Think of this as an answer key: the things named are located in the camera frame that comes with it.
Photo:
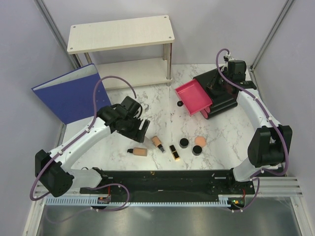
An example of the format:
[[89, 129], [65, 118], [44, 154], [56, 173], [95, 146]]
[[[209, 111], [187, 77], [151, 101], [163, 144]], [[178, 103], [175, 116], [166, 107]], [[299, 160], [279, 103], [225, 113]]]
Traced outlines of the round beige cream bottle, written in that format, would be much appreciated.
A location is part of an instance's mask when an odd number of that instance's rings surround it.
[[162, 153], [165, 152], [165, 149], [162, 145], [162, 142], [158, 136], [152, 137], [151, 140], [152, 140], [153, 144], [155, 145], [155, 147], [157, 147]]

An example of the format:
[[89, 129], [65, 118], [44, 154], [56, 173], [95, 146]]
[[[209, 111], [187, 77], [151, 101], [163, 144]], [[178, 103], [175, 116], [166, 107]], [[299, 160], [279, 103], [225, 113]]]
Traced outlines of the square beige foundation bottle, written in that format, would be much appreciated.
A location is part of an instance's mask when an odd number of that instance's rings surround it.
[[146, 148], [139, 148], [139, 147], [135, 147], [135, 148], [129, 148], [127, 150], [127, 153], [131, 153], [135, 156], [147, 156], [148, 155], [148, 150]]

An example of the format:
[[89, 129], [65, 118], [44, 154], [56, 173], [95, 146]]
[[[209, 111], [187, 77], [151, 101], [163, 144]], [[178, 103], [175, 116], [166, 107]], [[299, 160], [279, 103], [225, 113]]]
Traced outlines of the pink top drawer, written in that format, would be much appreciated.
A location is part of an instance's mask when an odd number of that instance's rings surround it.
[[177, 87], [175, 93], [183, 102], [190, 116], [202, 111], [206, 107], [211, 107], [213, 104], [212, 99], [196, 79]]

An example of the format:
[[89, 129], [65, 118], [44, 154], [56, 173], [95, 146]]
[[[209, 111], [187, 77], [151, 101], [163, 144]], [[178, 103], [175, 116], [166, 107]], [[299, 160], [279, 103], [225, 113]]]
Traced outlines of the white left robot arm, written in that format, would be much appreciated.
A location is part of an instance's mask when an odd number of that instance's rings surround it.
[[142, 105], [134, 100], [100, 108], [93, 120], [65, 144], [46, 152], [40, 150], [34, 158], [36, 182], [54, 197], [60, 197], [72, 187], [92, 188], [104, 193], [108, 181], [95, 170], [73, 170], [73, 164], [100, 140], [117, 132], [143, 143], [150, 124], [142, 120]]

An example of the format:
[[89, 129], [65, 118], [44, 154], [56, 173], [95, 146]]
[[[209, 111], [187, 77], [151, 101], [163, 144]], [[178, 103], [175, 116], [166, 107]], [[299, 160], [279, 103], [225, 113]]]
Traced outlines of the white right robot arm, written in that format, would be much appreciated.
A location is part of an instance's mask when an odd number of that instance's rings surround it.
[[245, 73], [226, 77], [218, 68], [211, 70], [210, 80], [206, 85], [206, 91], [213, 101], [210, 117], [237, 104], [243, 108], [255, 129], [248, 146], [247, 158], [232, 169], [233, 177], [225, 181], [227, 191], [233, 194], [243, 188], [243, 181], [251, 180], [260, 173], [285, 175], [293, 134], [290, 126], [281, 125], [269, 113], [257, 87], [245, 77]]

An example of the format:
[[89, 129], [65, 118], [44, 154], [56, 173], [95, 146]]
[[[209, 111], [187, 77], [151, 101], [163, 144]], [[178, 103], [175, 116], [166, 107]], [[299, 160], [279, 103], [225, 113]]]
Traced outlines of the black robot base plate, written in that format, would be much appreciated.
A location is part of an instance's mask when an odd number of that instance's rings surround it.
[[98, 190], [81, 188], [81, 194], [110, 194], [114, 200], [215, 201], [219, 195], [252, 195], [253, 182], [237, 182], [232, 170], [103, 171]]

